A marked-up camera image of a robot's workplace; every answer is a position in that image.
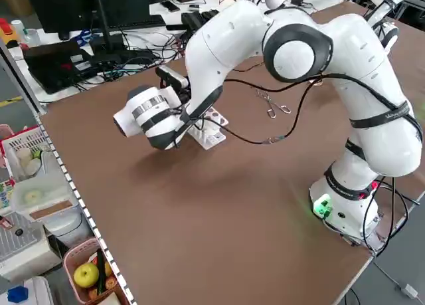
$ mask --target gray floor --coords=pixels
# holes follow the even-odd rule
[[[0,1],[0,17],[6,18],[8,21],[15,19],[2,1]],[[22,20],[28,28],[40,27],[35,15]],[[0,69],[0,82],[0,100],[17,95],[3,69]],[[8,124],[15,131],[19,131],[23,126],[32,126],[35,121],[25,103],[20,102],[0,108],[0,124]],[[6,178],[7,172],[5,174],[4,171],[0,170],[0,179],[2,177]],[[425,240],[423,229],[425,229],[425,207],[418,207],[413,210],[408,225],[391,241],[391,244],[377,262],[396,280],[408,282],[420,294],[424,293],[422,299],[425,300]],[[56,305],[77,304],[63,269],[60,268],[51,272],[46,278],[52,288]],[[5,291],[7,287],[8,284],[0,279],[0,292]],[[359,295],[362,305],[418,304],[415,300],[410,300],[401,295],[394,284],[374,266],[369,266],[366,269],[353,288]],[[347,298],[348,305],[357,304],[351,293]]]

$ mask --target white plastic box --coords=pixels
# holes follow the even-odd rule
[[[61,171],[16,183],[11,199],[14,211],[32,222],[42,223],[48,223],[48,218],[55,213],[65,212],[77,204],[77,199]]]

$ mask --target green led light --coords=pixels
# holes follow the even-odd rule
[[[328,217],[332,212],[332,206],[330,203],[331,197],[328,194],[324,194],[316,202],[314,202],[313,209],[320,217]]]

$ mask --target white container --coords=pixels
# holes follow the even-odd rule
[[[92,236],[92,231],[81,214],[80,208],[75,207],[74,210],[76,213],[65,216],[58,213],[55,215],[56,219],[44,222],[46,229],[69,248]]]
[[[25,281],[24,287],[28,288],[28,299],[25,305],[54,305],[52,293],[44,277],[36,276]],[[0,304],[12,304],[7,301],[7,292],[0,295]]]
[[[61,171],[16,183],[11,198],[12,210],[32,222],[43,222],[57,212],[71,209],[77,204]]]

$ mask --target desk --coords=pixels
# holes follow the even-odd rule
[[[314,18],[326,22],[350,12],[364,10],[344,3]],[[418,110],[425,102],[425,52],[410,47],[425,35],[399,27],[392,61]],[[257,62],[247,60],[241,68]],[[170,66],[185,73],[182,60]],[[282,85],[263,66],[229,77]],[[129,299],[149,305],[338,302],[370,255],[327,230],[310,211],[309,186],[341,155],[350,132],[330,84],[314,88],[297,131],[284,142],[253,146],[229,136],[207,152],[189,137],[180,149],[160,152],[144,136],[120,135],[112,115],[140,84],[159,81],[147,70],[55,102],[41,117]],[[295,108],[304,88],[274,98]],[[269,119],[254,91],[233,82],[225,83],[214,106],[235,132],[256,140],[287,131],[294,119]],[[422,164],[398,179],[397,187],[417,197],[424,172]],[[390,200],[380,195],[380,208],[387,210]],[[399,218],[400,206],[396,210]]]
[[[233,4],[233,0],[225,0],[221,4],[219,4],[218,0],[205,0],[206,4],[203,4],[202,0],[195,1],[195,3],[199,3],[201,6],[201,11],[209,11],[211,9],[218,9],[223,10],[227,6]],[[313,4],[313,6],[317,10],[322,10],[325,8],[328,8],[333,5],[337,5],[342,0],[305,0],[308,3]],[[189,5],[178,5],[180,8],[180,11],[175,13],[169,13],[166,8],[161,6],[159,3],[150,5],[150,13],[151,15],[159,14],[164,18],[164,21],[168,25],[172,24],[180,24],[181,23],[181,13],[188,11]],[[261,4],[261,7],[266,10],[265,4]],[[78,35],[80,32],[73,32],[72,36]],[[162,46],[167,42],[167,39],[169,36],[179,34],[181,32],[169,32],[165,29],[165,27],[159,27],[159,28],[150,28],[150,29],[140,29],[137,31],[127,31],[127,34],[129,34],[128,39],[131,46],[139,47],[139,48],[145,48],[149,47],[152,48],[152,45],[158,45]],[[46,34],[42,29],[39,29],[39,36],[41,39],[41,42],[43,44],[52,44],[52,43],[58,43],[60,42],[57,34]],[[88,53],[92,54],[92,50],[89,45],[86,45],[83,47]],[[19,58],[20,55],[22,55],[22,52],[19,48],[12,50],[12,55],[15,55],[17,58]],[[35,81],[35,79],[31,76],[31,74],[28,71],[28,66],[26,62],[22,59],[17,60],[17,65],[21,72],[23,73],[25,79],[29,83],[29,86],[33,89],[35,96],[39,100],[39,102],[55,102],[57,100],[75,95],[79,93],[79,90],[75,87],[70,87],[64,90],[61,90],[57,92],[56,94],[47,94],[43,88]],[[102,82],[102,79],[100,77],[92,78],[90,79],[90,82]],[[82,84],[83,87],[87,89],[91,89],[92,85],[86,85]]]

